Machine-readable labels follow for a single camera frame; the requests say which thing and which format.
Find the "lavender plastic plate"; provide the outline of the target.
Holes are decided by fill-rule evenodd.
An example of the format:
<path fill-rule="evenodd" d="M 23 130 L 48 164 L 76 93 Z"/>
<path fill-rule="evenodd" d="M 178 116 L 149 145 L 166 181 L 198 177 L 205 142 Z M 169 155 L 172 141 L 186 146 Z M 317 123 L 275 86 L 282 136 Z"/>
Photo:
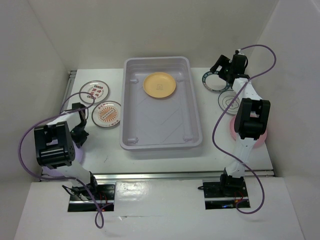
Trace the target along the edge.
<path fill-rule="evenodd" d="M 75 149 L 75 160 L 78 163 L 82 163 L 83 162 L 83 149 L 82 148 L 77 148 L 76 146 L 74 147 Z M 46 166 L 42 167 L 42 174 L 43 175 L 49 175 L 51 177 L 63 177 L 64 175 L 61 174 L 59 171 L 57 171 L 56 169 L 49 169 Z"/>

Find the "pink plastic plate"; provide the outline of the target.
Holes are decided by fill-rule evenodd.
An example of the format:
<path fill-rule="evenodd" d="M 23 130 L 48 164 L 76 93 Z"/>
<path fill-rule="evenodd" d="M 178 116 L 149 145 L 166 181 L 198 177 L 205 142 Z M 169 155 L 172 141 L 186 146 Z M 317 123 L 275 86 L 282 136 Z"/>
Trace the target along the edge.
<path fill-rule="evenodd" d="M 233 116 L 229 122 L 229 131 L 230 131 L 230 135 L 231 137 L 236 140 L 237 138 L 237 134 L 234 130 L 234 123 L 235 123 L 235 119 L 236 119 L 236 116 Z M 258 140 L 255 141 L 255 144 L 254 144 L 254 148 L 259 148 L 261 147 L 264 143 L 265 143 L 265 140 L 267 138 L 267 130 L 265 131 L 264 134 L 262 134 Z"/>

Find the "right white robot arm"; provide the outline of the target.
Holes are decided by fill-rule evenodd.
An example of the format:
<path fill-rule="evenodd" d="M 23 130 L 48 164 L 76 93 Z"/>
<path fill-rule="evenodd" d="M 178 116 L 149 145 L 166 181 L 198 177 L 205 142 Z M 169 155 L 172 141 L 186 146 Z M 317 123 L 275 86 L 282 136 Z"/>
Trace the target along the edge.
<path fill-rule="evenodd" d="M 255 143 L 266 132 L 271 103 L 263 100 L 245 74 L 248 58 L 239 50 L 232 59 L 221 55 L 211 72 L 221 67 L 219 78 L 226 81 L 240 100 L 233 129 L 236 133 L 235 147 L 230 155 L 234 159 L 220 176 L 219 192 L 226 197 L 242 190 L 249 155 Z"/>

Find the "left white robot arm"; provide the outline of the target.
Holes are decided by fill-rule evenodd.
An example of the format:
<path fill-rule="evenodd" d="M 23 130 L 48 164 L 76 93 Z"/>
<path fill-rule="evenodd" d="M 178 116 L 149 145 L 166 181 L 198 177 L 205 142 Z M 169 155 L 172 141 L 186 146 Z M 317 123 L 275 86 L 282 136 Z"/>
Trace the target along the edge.
<path fill-rule="evenodd" d="M 93 174 L 81 166 L 82 146 L 89 134 L 85 106 L 73 103 L 63 116 L 34 128 L 37 163 L 55 177 L 71 178 L 73 188 L 88 200 L 99 195 L 99 186 Z"/>

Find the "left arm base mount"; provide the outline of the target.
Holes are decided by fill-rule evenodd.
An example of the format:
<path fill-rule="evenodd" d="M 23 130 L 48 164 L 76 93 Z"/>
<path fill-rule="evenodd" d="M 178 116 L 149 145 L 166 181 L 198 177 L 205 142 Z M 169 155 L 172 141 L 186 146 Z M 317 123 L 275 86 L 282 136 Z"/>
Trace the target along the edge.
<path fill-rule="evenodd" d="M 69 194 L 67 209 L 69 213 L 97 211 L 97 207 L 92 197 L 83 187 L 78 190 L 75 187 L 62 185 L 62 188 Z M 116 191 L 115 183 L 98 184 L 95 189 L 90 189 L 90 191 L 103 212 L 114 211 Z"/>

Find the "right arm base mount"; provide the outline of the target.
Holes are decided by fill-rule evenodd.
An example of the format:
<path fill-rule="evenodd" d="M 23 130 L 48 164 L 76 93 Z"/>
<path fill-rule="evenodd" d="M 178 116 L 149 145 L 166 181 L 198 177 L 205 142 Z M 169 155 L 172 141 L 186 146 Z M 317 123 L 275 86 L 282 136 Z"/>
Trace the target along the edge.
<path fill-rule="evenodd" d="M 250 208 L 250 200 L 244 177 L 235 178 L 221 174 L 219 181 L 204 181 L 197 187 L 203 192 L 206 210 Z"/>

